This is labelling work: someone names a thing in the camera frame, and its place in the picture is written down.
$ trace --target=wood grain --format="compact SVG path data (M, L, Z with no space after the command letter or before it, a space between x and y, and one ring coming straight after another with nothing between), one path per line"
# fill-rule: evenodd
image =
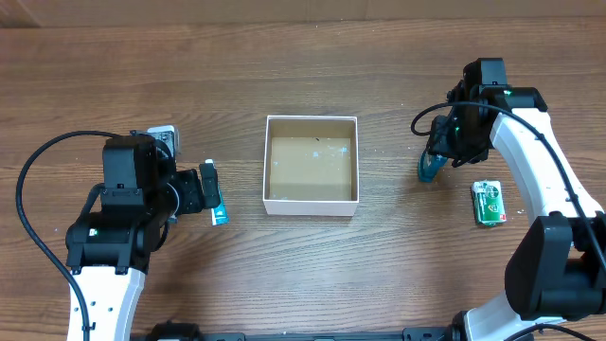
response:
M590 194L606 202L606 22L414 20L0 30L0 340L63 340L67 284L21 227L17 174L55 135L173 123L180 167L216 160L232 222L184 217L151 257L135 332L175 319L205 332L394 331L447 324L503 289L526 233L498 153L416 175L412 117L443 101L478 57L537 87ZM270 217L261 202L267 115L357 116L361 203L345 218ZM429 118L420 123L429 125ZM62 142L26 180L32 224L61 259L64 233L101 180L101 138ZM473 222L469 186L500 180L508 222ZM569 326L600 339L603 317ZM553 339L566 339L547 332Z

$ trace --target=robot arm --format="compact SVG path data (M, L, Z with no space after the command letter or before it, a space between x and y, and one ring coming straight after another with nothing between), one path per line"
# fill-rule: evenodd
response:
M179 135L172 126L106 141L104 184L91 191L65 237L67 266L86 302L91 341L130 339L150 255L164 243L169 223L221 203L214 164L200 165L201 183L196 170L177 171L178 151ZM90 212L97 195L101 211ZM80 341L82 307L70 289L67 340Z
M566 161L541 95L533 88L510 87L502 60L480 59L465 67L464 80L449 93L448 100L453 105L451 113L436 117L430 132L418 133L413 125L413 133L430 136L419 162L419 178L431 181L447 158L454 160L454 167L484 161L494 148L504 156L522 193L530 228L508 263L505 291L482 307L458 314L445 332L445 340L507 340L537 324L603 314L605 274L561 172L543 142L519 121L503 114L512 112L544 135L603 250L603 209ZM458 101L502 111L459 106ZM568 259L571 242L584 252L578 260Z
M587 217L595 217L602 207L593 200L580 184L551 130L547 112L536 108L513 108L513 114L532 124L545 135L556 151L568 178ZM532 224L537 217L547 216L559 211L565 217L577 217L578 214L568 198L568 192L551 156L543 143L522 124L505 115L499 114L490 131L490 142L508 164L518 190L526 205L528 222Z
M579 201L586 216L596 217L597 212L602 211L602 207L589 196L570 168L553 135L547 112L541 112L536 108L513 109L512 112L545 134L566 168L566 173L575 188L576 194L579 196ZM578 217L570 200L566 200L568 192L564 188L561 176L551 156L541 141L537 140L528 129L514 119L499 114L492 126L490 141L492 146L503 155L509 170L513 174L524 199L530 224L535 222L538 217L549 216L551 212L560 212L568 218ZM568 240L572 241L572 233L563 233L560 237L566 237L565 242L559 242L560 251L558 252L560 255L566 256L566 259L559 259L561 264L565 264L570 245ZM511 268L509 268L510 273L512 272L511 269L517 266L516 259L519 261L528 260L520 259L520 256L514 256L514 258L512 258L513 262ZM510 291L510 295L516 295L515 288L511 288ZM467 312L464 316L465 334L470 341L504 340L535 324L558 324L563 321L565 319L556 314L541 316L536 319L522 319L511 308L506 291L501 292L482 307Z

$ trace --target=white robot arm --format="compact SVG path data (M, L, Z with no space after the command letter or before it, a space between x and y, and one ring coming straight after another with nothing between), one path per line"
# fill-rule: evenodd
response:
M602 207L592 199L573 173L568 161L556 141L549 114L536 108L513 109L512 113L532 124L545 135L549 144L558 154L568 178L579 196L580 204L587 217L596 217ZM548 216L559 211L568 218L578 214L568 198L561 175L543 143L519 122L499 114L492 125L490 141L500 152L513 174L526 205L528 222L534 223L537 217ZM560 316L539 317L523 320L509 306L505 291L485 305L472 309L465 314L465 330L468 341L504 340L509 336L539 323L557 324L563 322Z
M553 325L604 314L606 218L561 151L541 95L509 86L501 59L470 63L463 77L448 103L413 120L414 134L429 135L419 179L432 181L448 158L454 167L473 164L494 148L522 193L530 228L508 263L505 290L458 314L444 341L509 341L533 326L558 329ZM453 109L435 117L431 131L415 129L423 115L442 107ZM568 259L571 243L584 252L581 259Z

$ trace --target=open box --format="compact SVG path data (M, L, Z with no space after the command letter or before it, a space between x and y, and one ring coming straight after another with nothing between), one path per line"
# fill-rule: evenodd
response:
M359 203L356 117L268 116L268 214L352 216Z

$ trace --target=black cable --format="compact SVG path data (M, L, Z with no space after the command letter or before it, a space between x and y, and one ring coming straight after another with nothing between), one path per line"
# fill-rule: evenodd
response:
M162 231L162 237L160 238L160 242L158 242L158 245L155 247L153 252L158 251L160 249L160 247L162 247L162 245L164 245L164 242L167 240L167 237L169 236L169 231L170 231L170 224L169 224L169 222L165 222L164 230Z
M57 256L55 256L55 254L53 254L52 251L50 251L48 246L46 246L46 244L40 239L40 237L38 237L38 235L34 231L33 227L31 227L31 224L27 220L26 213L23 209L23 198L22 198L23 197L23 184L24 184L24 181L26 180L27 171L29 170L29 167L31 167L31 164L33 164L33 162L36 160L36 158L38 156L40 156L40 154L43 153L45 150L47 150L52 145L54 145L55 143L65 140L66 138L69 138L69 137L80 136L80 135L96 135L96 136L106 136L106 137L119 137L120 136L117 134L97 132L97 131L81 131L81 132L72 132L72 133L63 134L63 135L57 136L57 137L51 139L50 141L46 142L42 147L40 147L36 152L34 152L29 157L29 159L26 161L25 165L21 169L21 173L19 174L19 178L17 179L17 189L15 192L15 203L17 205L17 214L19 215L19 219L21 220L21 223L23 224L23 227L26 229L29 237L31 237L31 239L36 243L36 245L38 245L38 247L40 247L42 252L45 253L45 255L50 259L50 261L53 264L55 264L57 269L59 269L59 272L61 272L61 274L65 277L65 279L67 279L67 282L69 282L69 285L71 285L72 289L74 290L74 294L76 295L76 298L78 299L78 304L80 304L80 311L82 312L83 338L84 338L84 341L88 341L88 340L90 340L90 323L89 323L89 319L88 319L88 309L86 307L86 301L84 300L84 295L82 294L80 286L78 285L78 283L76 282L74 277L69 273L69 270L67 270L65 265L63 265L63 263L57 258Z
M530 130L535 136L537 136L537 138L543 143L543 145L547 149L547 152L549 153L549 155L551 155L553 162L556 164L556 168L558 169L558 172L560 173L560 177L561 177L562 181L564 182L566 191L568 192L568 196L570 197L570 202L572 203L573 207L575 208L580 219L583 221L583 225L584 225L585 229L587 230L587 234L589 235L589 240L591 242L592 248L594 249L594 253L596 254L596 257L599 261L599 265L601 266L602 271L604 271L604 274L606 274L606 260L604 259L604 254L602 253L601 247L599 246L599 242L597 241L596 233L591 228L591 226L589 224L589 220L587 219L587 216L585 215L585 211L583 211L582 207L580 206L579 196L575 193L575 191L572 187L572 184L570 183L570 179L568 179L568 174L566 174L566 170L564 169L564 166L561 163L560 158L556 154L556 151L554 151L553 147L551 147L551 145L549 144L549 142L547 141L545 136L542 133L540 133L535 127L533 127L530 123L526 122L524 119L522 119L521 117L518 117L517 115L513 114L512 112L509 112L507 110L504 110L504 109L499 108L494 105L478 103L478 102L473 102L473 101L456 101L456 102L440 103L440 104L432 105L431 107L423 110L413 119L413 123L410 126L410 130L415 135L419 135L419 136L428 135L429 132L420 133L415 129L415 125L416 125L417 121L421 117L425 116L428 113L431 113L432 111L434 111L436 109L446 108L446 107L456 107L456 106L475 106L475 107L479 107L479 108L486 108L486 109L494 110L507 117L513 118L514 120L516 120L517 122L519 122L520 124L525 126L528 130Z
M584 341L596 341L593 338L583 335L580 332L575 332L573 330L570 330L568 328L562 327L562 326L558 326L558 325L550 325L550 324L536 324L532 327L528 327L526 329L523 329L519 332L516 332L515 334L513 334L512 336L506 338L504 341L515 341L517 339L519 339L520 337L526 335L526 334L530 334L531 332L535 332L535 331L542 331L544 329L551 329L554 331L558 331L558 332L565 332L569 335L575 336L577 339L579 340L584 340Z

